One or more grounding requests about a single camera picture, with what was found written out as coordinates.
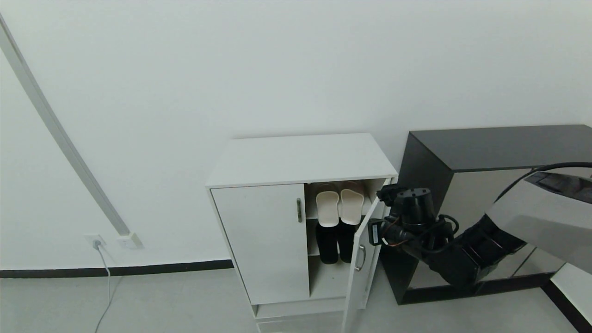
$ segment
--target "shoe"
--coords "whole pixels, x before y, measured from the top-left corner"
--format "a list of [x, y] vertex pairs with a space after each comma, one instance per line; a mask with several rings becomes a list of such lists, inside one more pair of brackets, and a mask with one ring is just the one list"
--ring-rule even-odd
[[318, 223], [315, 227], [315, 234], [321, 262], [327, 265], [336, 263], [339, 259], [337, 254], [337, 226], [324, 227]]
[[360, 182], [346, 181], [341, 190], [341, 221], [348, 225], [358, 225], [362, 219], [364, 190]]
[[337, 226], [337, 242], [339, 243], [339, 256], [341, 261], [352, 262], [353, 236], [356, 233], [356, 226], [349, 223], [339, 222]]
[[329, 182], [317, 189], [318, 223], [326, 228], [339, 224], [339, 194], [337, 187]]

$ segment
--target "open cabinet door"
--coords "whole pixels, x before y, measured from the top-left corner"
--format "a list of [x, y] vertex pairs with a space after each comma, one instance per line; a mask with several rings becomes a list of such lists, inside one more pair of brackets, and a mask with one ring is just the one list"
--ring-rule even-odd
[[[384, 185], [390, 184], [390, 178]], [[371, 218], [384, 217], [384, 203], [374, 197], [372, 206], [358, 231], [353, 238], [352, 265], [349, 270], [348, 293], [345, 298], [345, 312], [343, 314], [342, 333], [352, 332], [353, 324], [358, 317], [358, 312], [365, 305], [366, 288], [370, 288], [368, 281], [371, 281], [370, 274], [374, 274], [376, 268], [374, 256], [378, 255], [375, 247], [370, 244], [368, 236], [368, 221]]]

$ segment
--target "wall outlet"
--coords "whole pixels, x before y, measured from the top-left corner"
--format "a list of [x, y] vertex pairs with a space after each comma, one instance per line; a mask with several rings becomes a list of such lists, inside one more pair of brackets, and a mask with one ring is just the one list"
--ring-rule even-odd
[[103, 237], [101, 237], [101, 235], [99, 235], [97, 233], [84, 234], [84, 238], [86, 239], [88, 244], [91, 244], [91, 246], [94, 246], [95, 241], [100, 241], [101, 246], [105, 247], [105, 241], [103, 240]]
[[124, 249], [142, 249], [144, 245], [140, 241], [138, 235], [135, 232], [130, 233], [127, 236], [121, 236], [117, 238], [117, 242]]

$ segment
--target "black boot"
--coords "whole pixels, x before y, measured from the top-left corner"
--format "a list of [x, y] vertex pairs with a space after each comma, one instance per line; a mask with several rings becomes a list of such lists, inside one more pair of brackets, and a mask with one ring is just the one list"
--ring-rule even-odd
[[337, 241], [339, 242], [339, 255], [346, 263], [352, 262], [353, 235], [356, 233], [356, 226], [348, 225], [339, 221], [337, 225]]
[[337, 256], [337, 227], [324, 227], [320, 224], [316, 226], [318, 253], [323, 264], [334, 264], [339, 259]]

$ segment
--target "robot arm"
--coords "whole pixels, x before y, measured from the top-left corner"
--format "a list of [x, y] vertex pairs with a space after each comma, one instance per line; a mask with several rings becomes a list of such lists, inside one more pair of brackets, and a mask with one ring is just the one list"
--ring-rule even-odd
[[368, 224], [371, 242], [399, 247], [459, 289], [472, 287], [527, 242], [592, 273], [590, 179], [533, 172], [457, 237], [453, 217], [436, 218], [429, 189], [388, 185], [377, 195], [391, 212]]

